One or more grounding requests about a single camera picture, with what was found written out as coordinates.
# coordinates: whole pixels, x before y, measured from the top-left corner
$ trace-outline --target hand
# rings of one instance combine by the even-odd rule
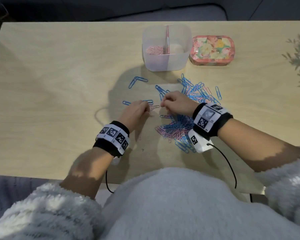
[[[132,133],[139,122],[146,120],[150,115],[150,107],[147,101],[135,101],[124,109],[118,121],[124,124]]]
[[[167,93],[160,106],[165,107],[170,114],[180,114],[192,117],[199,104],[179,91]]]

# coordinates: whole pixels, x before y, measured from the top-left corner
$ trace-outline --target plastic container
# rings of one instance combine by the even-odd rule
[[[149,47],[165,47],[167,44],[167,25],[154,25],[142,34],[142,54],[146,68],[152,72],[181,70],[186,66],[191,48],[191,30],[184,24],[168,25],[168,44],[170,54],[148,54]]]
[[[195,65],[225,66],[235,57],[235,44],[229,36],[198,35],[192,43],[189,59]]]

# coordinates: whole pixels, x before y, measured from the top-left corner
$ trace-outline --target tabletop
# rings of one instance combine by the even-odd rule
[[[153,100],[155,85],[180,89],[184,73],[204,82],[234,118],[300,145],[300,21],[183,22],[196,35],[230,36],[234,60],[223,67],[195,66],[150,72],[142,59],[142,32],[151,22],[4,23],[0,31],[0,175],[63,179],[73,162],[94,144],[103,125],[115,120],[122,101]],[[147,78],[128,85],[134,76]],[[163,167],[199,170],[234,185],[232,172],[215,149],[181,151],[155,127],[168,124],[153,110],[141,134],[108,181],[121,183]],[[218,138],[238,190],[260,193],[263,186]]]

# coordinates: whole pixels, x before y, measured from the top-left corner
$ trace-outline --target sweater sleeve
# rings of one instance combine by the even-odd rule
[[[266,187],[269,206],[300,225],[300,158],[256,176]]]
[[[5,211],[0,218],[0,239],[90,240],[103,226],[96,201],[46,183]]]

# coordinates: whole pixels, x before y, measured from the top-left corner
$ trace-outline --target pink floral tin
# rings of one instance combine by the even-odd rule
[[[189,59],[195,65],[225,66],[235,57],[235,44],[229,36],[198,35],[192,42]]]

